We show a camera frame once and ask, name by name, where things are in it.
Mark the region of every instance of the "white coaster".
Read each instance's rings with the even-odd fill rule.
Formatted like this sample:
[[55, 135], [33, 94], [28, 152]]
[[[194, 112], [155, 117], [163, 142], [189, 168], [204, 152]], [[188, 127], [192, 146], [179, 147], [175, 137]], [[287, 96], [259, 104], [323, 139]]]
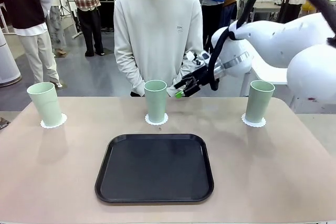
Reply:
[[55, 126], [46, 126], [46, 125], [44, 124], [43, 120], [42, 120], [42, 121], [41, 121], [41, 126], [42, 126], [43, 128], [45, 128], [45, 129], [56, 128], [56, 127], [61, 126], [62, 124], [64, 124], [65, 121], [66, 121], [67, 119], [68, 119], [67, 115], [65, 115], [65, 114], [62, 113], [62, 121], [61, 121], [59, 124], [57, 124], [57, 125], [55, 125]]
[[167, 121], [168, 121], [168, 115], [167, 115], [167, 113], [164, 113], [164, 119], [163, 119], [163, 121], [162, 122], [160, 122], [160, 123], [152, 123], [151, 121], [149, 121], [149, 117], [148, 117], [148, 114], [145, 116], [145, 120], [146, 120], [146, 122], [148, 123], [148, 124], [150, 124], [150, 125], [162, 125], [162, 124], [164, 124], [164, 123], [166, 123]]
[[266, 125], [266, 120], [265, 120], [265, 118], [262, 118], [260, 123], [251, 123], [251, 122], [247, 121], [247, 120], [245, 119], [245, 113], [242, 115], [241, 120], [242, 120], [245, 124], [247, 124], [248, 126], [251, 126], [251, 127], [257, 127], [257, 128], [259, 128], [259, 127], [264, 127], [264, 126]]

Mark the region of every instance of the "cup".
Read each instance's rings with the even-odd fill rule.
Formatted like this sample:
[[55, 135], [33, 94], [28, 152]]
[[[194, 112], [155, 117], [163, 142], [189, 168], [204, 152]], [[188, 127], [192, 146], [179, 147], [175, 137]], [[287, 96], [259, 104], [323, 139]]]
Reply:
[[152, 123], [160, 123], [164, 120], [166, 111], [167, 83], [152, 80], [146, 82], [144, 88], [149, 120]]
[[46, 126], [53, 127], [61, 123], [62, 113], [54, 84], [51, 82], [35, 84], [27, 89], [27, 93]]
[[250, 84], [245, 119], [251, 123], [260, 123], [275, 87], [267, 81], [253, 81]]

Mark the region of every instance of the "tray rim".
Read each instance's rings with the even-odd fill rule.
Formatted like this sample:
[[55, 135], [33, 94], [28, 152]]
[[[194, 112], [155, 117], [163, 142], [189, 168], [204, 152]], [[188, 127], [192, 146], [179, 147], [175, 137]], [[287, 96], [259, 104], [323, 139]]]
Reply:
[[[177, 136], [192, 136], [192, 137], [189, 137], [188, 139], [196, 139], [198, 142], [200, 142], [200, 145], [202, 147], [202, 153], [203, 153], [203, 157], [204, 157], [204, 162], [205, 162], [205, 167], [206, 167], [206, 173], [207, 173], [207, 180], [208, 180], [208, 183], [209, 183], [209, 190], [208, 192], [201, 198], [199, 199], [196, 199], [196, 200], [109, 200], [109, 199], [106, 199], [105, 197], [103, 197], [101, 191], [100, 191], [100, 188], [101, 188], [101, 180], [103, 179], [104, 177], [104, 174], [102, 173], [103, 169], [106, 167], [107, 163], [108, 163], [108, 154], [109, 154], [109, 149], [112, 149], [110, 147], [110, 145], [112, 144], [115, 144], [117, 142], [121, 142], [123, 140], [125, 140], [128, 136], [139, 136], [139, 135], [148, 135], [148, 136], [167, 136], [167, 135], [173, 135], [175, 137]], [[119, 136], [116, 136], [114, 137], [110, 142], [109, 144], [107, 145], [107, 148], [106, 148], [106, 151], [105, 151], [105, 154], [104, 154], [104, 158], [102, 160], [102, 163], [101, 163], [101, 166], [99, 168], [99, 171], [98, 171], [98, 175], [97, 175], [97, 179], [96, 179], [96, 182], [95, 182], [95, 193], [97, 195], [97, 197], [103, 201], [103, 202], [106, 202], [106, 203], [114, 203], [114, 204], [119, 204], [119, 203], [131, 203], [131, 204], [141, 204], [141, 203], [179, 203], [179, 202], [201, 202], [201, 201], [204, 201], [206, 200], [207, 198], [209, 198], [211, 196], [211, 194], [213, 193], [214, 191], [214, 187], [215, 187], [215, 184], [214, 184], [214, 178], [213, 178], [213, 175], [212, 175], [212, 170], [211, 170], [211, 166], [210, 166], [210, 161], [209, 161], [209, 156], [208, 156], [208, 151], [207, 151], [207, 148], [206, 148], [206, 144], [204, 142], [204, 140], [195, 135], [195, 134], [188, 134], [188, 133], [185, 133], [185, 134], [122, 134], [122, 135], [119, 135]]]

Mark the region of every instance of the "black tray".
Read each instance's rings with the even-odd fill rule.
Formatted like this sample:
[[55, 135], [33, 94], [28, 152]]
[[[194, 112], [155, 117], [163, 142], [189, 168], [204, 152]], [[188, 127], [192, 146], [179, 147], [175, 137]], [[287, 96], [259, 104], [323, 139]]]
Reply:
[[213, 190], [205, 143], [192, 134], [117, 136], [95, 185], [110, 203], [202, 201]]

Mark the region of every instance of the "person in plaid shirt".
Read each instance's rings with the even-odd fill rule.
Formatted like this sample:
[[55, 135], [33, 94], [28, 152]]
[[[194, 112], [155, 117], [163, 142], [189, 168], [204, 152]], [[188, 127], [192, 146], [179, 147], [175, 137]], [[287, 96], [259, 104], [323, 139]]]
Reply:
[[100, 6], [99, 0], [75, 0], [78, 11], [78, 19], [85, 38], [87, 51], [86, 57], [95, 55], [92, 43], [92, 34], [95, 43], [96, 54], [103, 56], [104, 48], [101, 41], [101, 21], [97, 9]]

